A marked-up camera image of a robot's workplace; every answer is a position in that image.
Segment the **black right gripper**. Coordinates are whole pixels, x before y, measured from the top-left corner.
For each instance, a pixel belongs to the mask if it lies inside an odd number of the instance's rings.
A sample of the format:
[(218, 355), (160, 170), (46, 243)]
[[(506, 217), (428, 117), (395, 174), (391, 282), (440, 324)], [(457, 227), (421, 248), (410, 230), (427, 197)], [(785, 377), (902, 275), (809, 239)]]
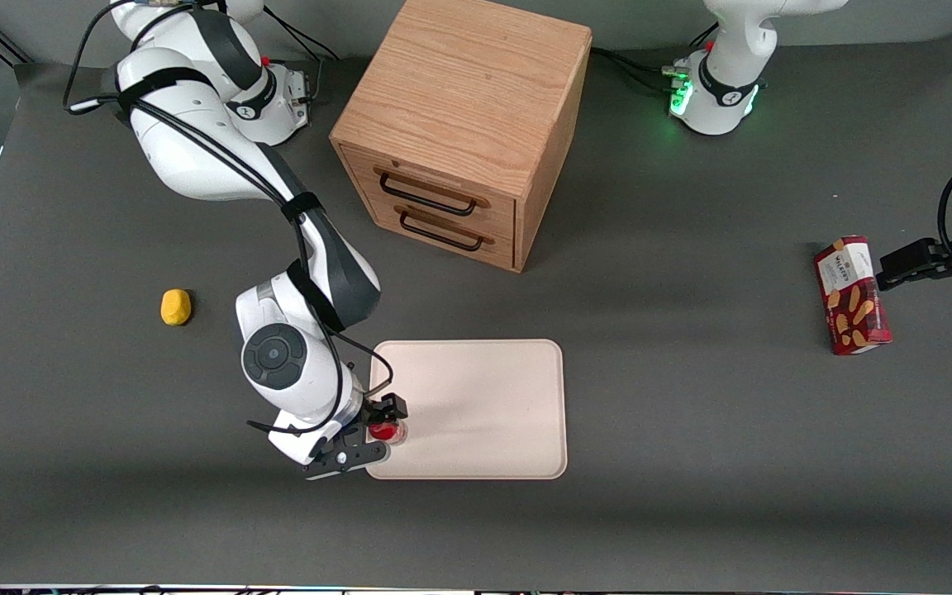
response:
[[(389, 456), (389, 445), (367, 437), (371, 401), (360, 397), (343, 406), (320, 429), (307, 433), (303, 447), (303, 473), (309, 481), (380, 464)], [(381, 422), (398, 423), (409, 416), (407, 402), (397, 394), (381, 399)]]

